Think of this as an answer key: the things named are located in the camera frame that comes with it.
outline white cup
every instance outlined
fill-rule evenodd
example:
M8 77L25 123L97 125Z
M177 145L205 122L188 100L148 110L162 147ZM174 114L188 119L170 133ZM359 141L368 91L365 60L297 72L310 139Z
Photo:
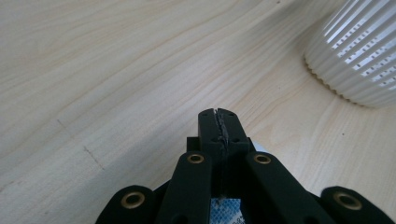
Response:
M396 104L396 0L349 0L313 35L305 60L351 102Z

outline brass insert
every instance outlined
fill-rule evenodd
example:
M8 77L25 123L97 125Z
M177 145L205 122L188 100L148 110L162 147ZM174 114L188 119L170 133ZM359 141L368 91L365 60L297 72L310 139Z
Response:
M204 157L201 156L200 154L192 154L190 155L187 160L191 163L201 163L204 161Z
M336 202L338 202L340 205L344 206L347 209L361 210L362 208L361 202L347 193L337 191L332 197L335 199Z
M128 202L128 199L130 199L131 197L133 197L134 200L132 202ZM139 191L134 191L134 192L127 193L122 197L121 205L124 208L133 209L133 208L136 208L136 207L142 205L142 203L144 201L145 201L145 195Z
M265 156L265 155L255 155L254 156L254 161L261 163L261 164L268 164L271 162L271 158Z

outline wooden table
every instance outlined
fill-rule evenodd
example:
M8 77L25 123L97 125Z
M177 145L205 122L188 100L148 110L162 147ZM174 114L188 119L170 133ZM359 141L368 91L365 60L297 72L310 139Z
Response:
M343 1L3 1L1 223L94 223L170 178L207 108L235 112L308 190L396 219L396 107L353 105L304 64Z

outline wood grain surface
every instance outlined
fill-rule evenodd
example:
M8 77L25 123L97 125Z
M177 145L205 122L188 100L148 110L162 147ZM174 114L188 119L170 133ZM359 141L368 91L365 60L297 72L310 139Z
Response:
M212 107L308 190L395 220L396 107L353 105L304 64L342 3L1 1L0 222L94 223L119 189L169 179Z

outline black plastic part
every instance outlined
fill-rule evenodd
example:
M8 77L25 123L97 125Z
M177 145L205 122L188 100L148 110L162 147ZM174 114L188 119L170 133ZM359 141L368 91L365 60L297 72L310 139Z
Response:
M384 212L352 189L327 188L322 191L320 202L337 223L394 223Z
M169 182L155 223L209 223L211 173L210 156L204 152L183 154Z
M132 192L144 195L143 203L136 208L125 208L121 205L122 198ZM96 220L96 224L150 224L155 217L155 196L151 189L131 186L118 191L107 204Z
M210 199L221 197L241 199L247 224L394 223L353 190L328 188L321 198L307 192L276 157L256 152L233 112L208 109L198 115L198 123L198 137L187 138L187 152L170 181L154 191L120 190L96 224L208 223ZM144 196L138 206L128 206L136 205L136 198L126 197L132 192ZM127 206L125 198L131 200Z
M250 142L235 113L207 109L198 115L199 148L213 160L212 197L240 198L241 158ZM196 140L188 140L188 151Z
M247 223L335 223L276 157L251 152L246 162L250 176L242 213Z

